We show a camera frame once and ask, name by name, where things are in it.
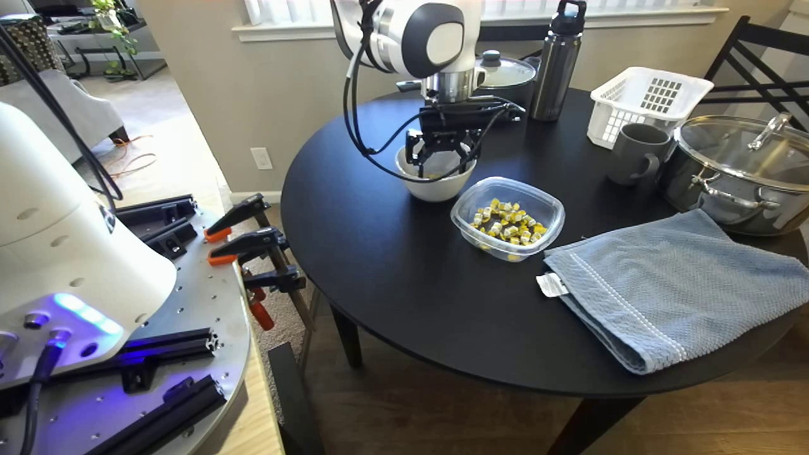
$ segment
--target floor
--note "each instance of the floor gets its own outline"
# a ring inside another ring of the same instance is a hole
[[[85,82],[85,90],[118,98],[134,133],[171,121],[171,107],[181,111],[169,74],[145,83]],[[329,308],[316,308],[303,375],[329,455],[535,455],[550,445],[575,404],[568,397],[515,392],[442,371],[365,335],[362,344],[365,369],[350,371]],[[703,388],[649,397],[588,454],[809,454],[809,311],[756,364]]]

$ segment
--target clear plastic container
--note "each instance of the clear plastic container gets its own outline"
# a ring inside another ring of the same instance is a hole
[[[525,210],[532,220],[546,225],[546,232],[528,243],[528,246],[513,246],[497,238],[489,238],[472,227],[475,212],[480,207],[487,207],[489,200],[501,203],[517,203],[520,210]],[[460,236],[472,243],[475,248],[484,251],[487,255],[506,260],[506,264],[520,264],[541,251],[546,251],[564,227],[564,206],[550,198],[542,191],[535,191],[531,184],[506,179],[506,178],[487,178],[468,187],[453,206],[450,212],[455,227]]]

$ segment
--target table leg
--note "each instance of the table leg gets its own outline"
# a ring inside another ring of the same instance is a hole
[[[338,332],[338,341],[344,344],[344,351],[345,351],[345,360],[348,360],[350,369],[362,369],[362,346],[358,346],[357,323],[348,321],[336,308],[331,308],[331,316],[333,316],[336,332]]]
[[[612,425],[628,414],[645,397],[631,399],[580,399],[574,418],[564,425],[547,455],[583,454]]]

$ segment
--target chair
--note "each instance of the chair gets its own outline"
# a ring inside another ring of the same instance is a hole
[[[790,126],[809,133],[809,35],[753,25],[737,18],[704,80],[716,82],[704,104],[758,104],[788,111]]]
[[[27,67],[43,80],[59,109],[67,114],[82,145],[95,148],[102,139],[129,141],[120,117],[105,98],[95,98],[73,82],[53,58],[53,43],[38,16],[6,16],[0,18],[13,45],[23,53]],[[46,138],[66,155],[67,162],[78,162],[80,153],[51,107],[23,80],[23,72],[10,56],[0,50],[0,102],[24,111]]]

